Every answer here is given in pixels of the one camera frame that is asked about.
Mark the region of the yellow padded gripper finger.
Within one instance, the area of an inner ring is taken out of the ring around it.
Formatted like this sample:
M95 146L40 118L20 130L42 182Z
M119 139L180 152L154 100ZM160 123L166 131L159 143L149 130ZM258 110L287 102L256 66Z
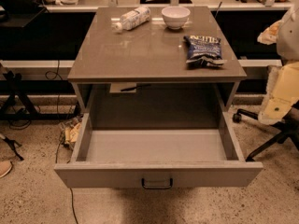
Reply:
M299 62L284 66L270 66L266 95L263 98L258 121L272 125L281 121L299 101Z

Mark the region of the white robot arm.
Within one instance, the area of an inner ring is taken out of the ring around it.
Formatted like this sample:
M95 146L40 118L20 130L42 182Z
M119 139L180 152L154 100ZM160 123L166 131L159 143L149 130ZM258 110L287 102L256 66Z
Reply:
M299 101L299 14L292 6L262 33L257 40L265 45L277 44L278 55L287 62L271 67L258 121L274 124L281 121Z

